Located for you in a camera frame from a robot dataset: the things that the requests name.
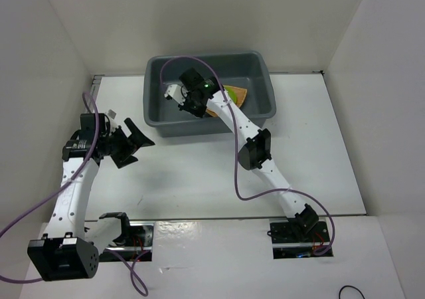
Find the green plastic plate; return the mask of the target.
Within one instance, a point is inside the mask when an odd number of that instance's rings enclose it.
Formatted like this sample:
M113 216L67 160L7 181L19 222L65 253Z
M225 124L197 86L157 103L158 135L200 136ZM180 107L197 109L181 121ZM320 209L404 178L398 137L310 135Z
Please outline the green plastic plate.
M227 95L227 101L226 104L229 105L230 103L234 103L237 104L237 95L236 95L236 91L234 89L233 86L230 85L224 85L223 86L224 90L226 91Z

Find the woven bamboo fan-shaped basket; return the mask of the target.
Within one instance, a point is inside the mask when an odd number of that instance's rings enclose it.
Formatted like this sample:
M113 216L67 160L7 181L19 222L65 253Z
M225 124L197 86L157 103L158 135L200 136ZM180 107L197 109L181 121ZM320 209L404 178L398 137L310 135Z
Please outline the woven bamboo fan-shaped basket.
M234 89L236 91L236 95L237 95L237 104L235 104L235 105L240 108L243 105L243 103L246 99L248 91L245 88L241 88L241 87L237 87L237 86L233 86L233 87L234 87ZM221 89L219 87L217 88L217 92L222 95ZM210 110L209 108L206 109L206 113L208 115L212 116L212 117L218 117L218 114L216 114L215 111Z

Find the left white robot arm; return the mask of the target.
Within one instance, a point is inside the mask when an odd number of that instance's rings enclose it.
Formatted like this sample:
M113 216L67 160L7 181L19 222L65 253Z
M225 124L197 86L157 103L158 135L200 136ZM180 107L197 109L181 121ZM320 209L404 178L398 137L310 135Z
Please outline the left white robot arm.
M100 163L110 157L121 169L137 162L139 148L153 146L130 118L124 120L126 135L107 114L80 116L80 129L62 149L62 186L42 237L31 240L27 254L44 281L92 278L100 255L112 244L122 246L132 237L126 213L104 213L91 228L86 211Z

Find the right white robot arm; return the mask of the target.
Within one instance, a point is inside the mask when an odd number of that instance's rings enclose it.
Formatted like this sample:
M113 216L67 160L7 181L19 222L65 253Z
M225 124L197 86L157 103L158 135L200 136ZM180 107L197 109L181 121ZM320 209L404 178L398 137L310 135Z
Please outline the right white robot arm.
M251 201L265 195L275 195L290 225L290 235L298 241L306 241L314 233L319 216L307 200L308 194L296 191L282 175L273 160L272 135L266 128L257 126L231 98L218 76L203 78L190 68L180 77L180 84L170 84L165 97L178 103L180 110L202 118L209 110L216 114L234 134L235 162L234 189L242 201ZM243 197L238 187L238 168L251 171L270 189L249 197Z

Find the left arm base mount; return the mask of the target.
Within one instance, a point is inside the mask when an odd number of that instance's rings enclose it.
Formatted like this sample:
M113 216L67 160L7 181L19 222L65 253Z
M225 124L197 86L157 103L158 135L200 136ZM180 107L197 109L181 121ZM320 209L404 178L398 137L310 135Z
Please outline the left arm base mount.
M139 261L151 261L154 222L130 221L128 232L122 230L122 221L118 218L98 219L84 223L85 238L98 249L100 262L113 262L118 259L111 253L118 253L126 261L132 261L143 251Z

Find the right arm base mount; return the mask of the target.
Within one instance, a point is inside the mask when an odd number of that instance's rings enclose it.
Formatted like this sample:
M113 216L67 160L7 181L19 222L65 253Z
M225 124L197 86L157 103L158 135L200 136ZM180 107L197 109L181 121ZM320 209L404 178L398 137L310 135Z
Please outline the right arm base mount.
M319 219L308 233L302 231L295 219L270 219L266 234L274 260L333 256L335 236L332 225L325 219Z

